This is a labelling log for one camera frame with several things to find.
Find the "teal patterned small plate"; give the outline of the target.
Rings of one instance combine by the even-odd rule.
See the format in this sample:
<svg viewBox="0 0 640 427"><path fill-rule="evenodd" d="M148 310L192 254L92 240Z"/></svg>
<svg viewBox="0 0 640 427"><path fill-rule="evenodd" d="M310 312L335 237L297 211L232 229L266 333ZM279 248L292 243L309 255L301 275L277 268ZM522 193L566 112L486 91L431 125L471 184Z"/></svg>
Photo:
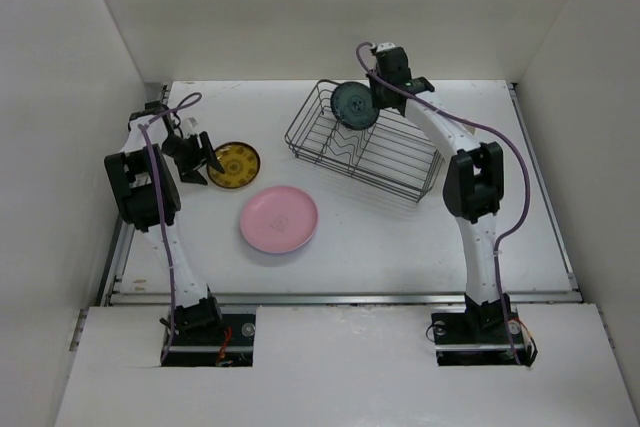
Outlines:
<svg viewBox="0 0 640 427"><path fill-rule="evenodd" d="M379 111L373 106L369 87L355 81L340 83L335 87L330 107L341 125L355 131L371 128L379 116Z"/></svg>

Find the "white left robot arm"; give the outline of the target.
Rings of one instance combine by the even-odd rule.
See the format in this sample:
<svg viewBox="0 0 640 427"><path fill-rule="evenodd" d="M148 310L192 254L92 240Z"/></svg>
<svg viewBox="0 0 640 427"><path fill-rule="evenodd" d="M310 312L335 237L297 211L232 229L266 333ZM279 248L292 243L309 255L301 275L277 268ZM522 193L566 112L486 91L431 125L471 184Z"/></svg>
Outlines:
<svg viewBox="0 0 640 427"><path fill-rule="evenodd" d="M201 95L191 94L171 109L160 101L131 114L128 137L116 153L104 158L107 177L123 221L151 244L169 274L171 313L165 324L178 336L201 343L217 341L224 320L207 283L192 269L178 229L181 199L166 160L174 161L179 180L206 185L200 173L211 167L222 173L206 132L189 131L176 119Z"/></svg>

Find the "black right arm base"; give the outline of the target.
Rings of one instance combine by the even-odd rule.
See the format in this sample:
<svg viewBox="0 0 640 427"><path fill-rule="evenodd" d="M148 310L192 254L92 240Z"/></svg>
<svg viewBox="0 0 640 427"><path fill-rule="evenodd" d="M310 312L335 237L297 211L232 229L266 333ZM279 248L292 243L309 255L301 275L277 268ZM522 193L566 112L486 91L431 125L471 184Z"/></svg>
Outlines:
<svg viewBox="0 0 640 427"><path fill-rule="evenodd" d="M536 342L529 336L516 312L508 316L509 343L501 315L496 326L481 330L467 322L463 312L436 311L429 330L439 367L509 366L531 367L538 356Z"/></svg>

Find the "yellow patterned small plate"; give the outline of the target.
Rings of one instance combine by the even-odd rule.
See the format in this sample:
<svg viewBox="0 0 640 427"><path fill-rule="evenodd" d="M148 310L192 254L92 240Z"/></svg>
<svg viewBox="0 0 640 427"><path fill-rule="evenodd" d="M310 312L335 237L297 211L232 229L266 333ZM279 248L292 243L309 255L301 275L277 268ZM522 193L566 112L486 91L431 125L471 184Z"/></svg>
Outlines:
<svg viewBox="0 0 640 427"><path fill-rule="evenodd" d="M215 148L215 155L224 168L220 173L207 167L209 180L222 189L235 190L249 185L261 169L258 152L245 142L227 142Z"/></svg>

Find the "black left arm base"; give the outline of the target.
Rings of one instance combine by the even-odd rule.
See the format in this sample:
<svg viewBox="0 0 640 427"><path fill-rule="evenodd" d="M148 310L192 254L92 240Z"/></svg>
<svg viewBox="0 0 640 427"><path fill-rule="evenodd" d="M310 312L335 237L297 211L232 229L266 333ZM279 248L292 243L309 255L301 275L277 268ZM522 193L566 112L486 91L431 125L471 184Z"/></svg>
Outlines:
<svg viewBox="0 0 640 427"><path fill-rule="evenodd" d="M162 367L252 367L256 311L224 312L214 297L178 306L160 319L167 328Z"/></svg>

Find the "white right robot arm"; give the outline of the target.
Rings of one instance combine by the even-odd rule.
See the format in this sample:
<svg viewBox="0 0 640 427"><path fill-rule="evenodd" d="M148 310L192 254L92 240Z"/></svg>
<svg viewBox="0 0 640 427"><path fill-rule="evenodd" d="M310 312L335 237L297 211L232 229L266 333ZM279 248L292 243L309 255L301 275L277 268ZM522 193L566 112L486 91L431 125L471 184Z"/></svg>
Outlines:
<svg viewBox="0 0 640 427"><path fill-rule="evenodd" d="M456 117L428 100L434 86L411 74L403 48L394 44L369 47L376 59L366 83L343 82L334 87L331 111L339 124L364 131L384 109L395 109L418 127L449 159L443 200L455 218L463 241L467 269L465 310L434 316L443 323L452 344L489 344L508 333L510 301L500 278L496 215L504 196L501 146L479 141L473 122Z"/></svg>

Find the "grey wire dish rack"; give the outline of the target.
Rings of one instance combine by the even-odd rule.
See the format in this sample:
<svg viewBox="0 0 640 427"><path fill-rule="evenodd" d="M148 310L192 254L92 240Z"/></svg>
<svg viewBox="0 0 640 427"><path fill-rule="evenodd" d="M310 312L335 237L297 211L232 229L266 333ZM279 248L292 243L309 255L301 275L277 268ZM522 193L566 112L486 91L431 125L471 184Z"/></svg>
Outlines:
<svg viewBox="0 0 640 427"><path fill-rule="evenodd" d="M289 125L293 155L396 196L419 202L436 183L443 157L417 127L394 110L363 131L340 124L331 110L333 80L318 81Z"/></svg>

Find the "pink plate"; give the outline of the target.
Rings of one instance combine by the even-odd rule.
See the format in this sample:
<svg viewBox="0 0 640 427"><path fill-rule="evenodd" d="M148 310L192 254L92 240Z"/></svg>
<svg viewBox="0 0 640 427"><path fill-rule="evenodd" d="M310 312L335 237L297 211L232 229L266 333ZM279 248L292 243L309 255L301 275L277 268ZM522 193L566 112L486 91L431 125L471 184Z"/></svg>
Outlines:
<svg viewBox="0 0 640 427"><path fill-rule="evenodd" d="M293 186L265 188L242 208L240 232L253 248L268 254L287 254L305 246L319 222L316 202Z"/></svg>

